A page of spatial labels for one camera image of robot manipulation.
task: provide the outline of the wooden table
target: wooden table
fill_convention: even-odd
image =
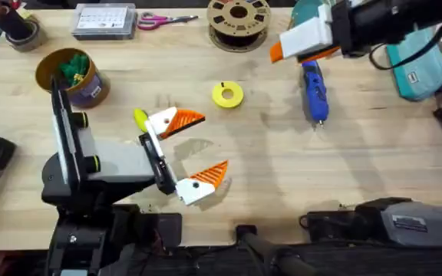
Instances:
[[[205,123],[162,147],[190,173],[228,159],[217,193],[190,207],[154,186],[124,200],[147,212],[183,214],[184,245],[229,244],[242,223],[258,225],[274,242],[302,242],[298,216],[384,196],[442,205],[442,130],[432,100],[402,100],[391,73],[375,70],[367,58],[334,57],[320,63],[330,117],[313,130],[302,109],[300,67],[293,60],[269,62],[290,9],[272,9],[266,42],[246,54],[213,46],[205,9],[155,12],[200,19],[139,31],[132,41],[76,41],[72,11],[35,11],[50,37],[45,46],[21,54],[0,41],[0,136],[18,145],[0,181],[0,249],[48,248],[54,230],[57,212],[41,201],[41,169],[56,152],[51,104],[34,72],[46,54],[66,47],[85,50],[112,83],[108,98],[87,112],[96,139],[134,140],[140,134],[135,107],[206,115]],[[212,102],[220,81],[241,84],[239,108]]]

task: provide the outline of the filament spool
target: filament spool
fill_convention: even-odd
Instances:
[[[270,7],[266,0],[212,0],[207,19],[215,46],[243,53],[255,50],[267,38]]]

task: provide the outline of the scissors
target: scissors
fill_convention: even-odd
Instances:
[[[146,11],[140,15],[140,19],[137,22],[137,27],[141,30],[150,31],[159,28],[161,25],[177,22],[188,22],[194,19],[198,19],[198,17],[199,16],[197,15],[187,15],[171,18],[167,16],[158,16],[155,15],[153,12]]]

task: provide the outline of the orange plastic part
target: orange plastic part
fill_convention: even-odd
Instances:
[[[217,189],[219,184],[221,184],[227,169],[228,160],[212,166],[208,169],[205,169],[202,172],[198,172],[190,178],[213,184],[214,188]]]
[[[278,41],[276,44],[274,44],[271,48],[270,48],[270,61],[272,63],[275,63],[277,61],[282,60],[283,56],[282,56],[282,45],[281,45],[281,41]]]
[[[167,127],[167,130],[160,135],[161,138],[166,139],[169,136],[177,133],[179,129],[187,127],[196,121],[203,120],[204,115],[192,110],[177,110],[175,117],[172,119]]]

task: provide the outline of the teal bag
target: teal bag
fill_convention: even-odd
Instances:
[[[410,57],[433,37],[433,29],[425,28],[408,34],[398,45],[387,45],[390,64],[394,65]],[[423,100],[442,86],[442,54],[436,45],[422,57],[393,69],[398,93],[407,100]]]

